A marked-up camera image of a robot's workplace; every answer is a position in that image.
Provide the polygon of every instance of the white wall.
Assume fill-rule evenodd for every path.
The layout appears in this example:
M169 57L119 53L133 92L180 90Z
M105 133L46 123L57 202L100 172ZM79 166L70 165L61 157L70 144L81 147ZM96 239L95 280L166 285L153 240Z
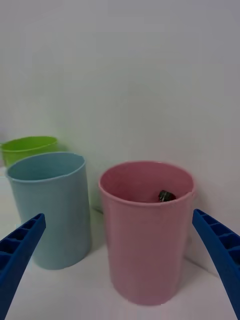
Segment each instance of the white wall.
M192 172L240 233L240 2L0 2L0 134L57 135L97 180L126 160ZM214 271L192 231L188 255Z

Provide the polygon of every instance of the white table surface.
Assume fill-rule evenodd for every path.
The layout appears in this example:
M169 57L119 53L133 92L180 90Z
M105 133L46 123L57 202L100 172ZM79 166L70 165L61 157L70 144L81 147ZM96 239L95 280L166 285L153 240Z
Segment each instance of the white table surface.
M7 180L0 178L0 237L20 223ZM122 298L109 278L103 217L93 211L93 248L81 262L49 271L32 261L6 320L236 320L219 278L185 261L178 293L169 302L138 306Z

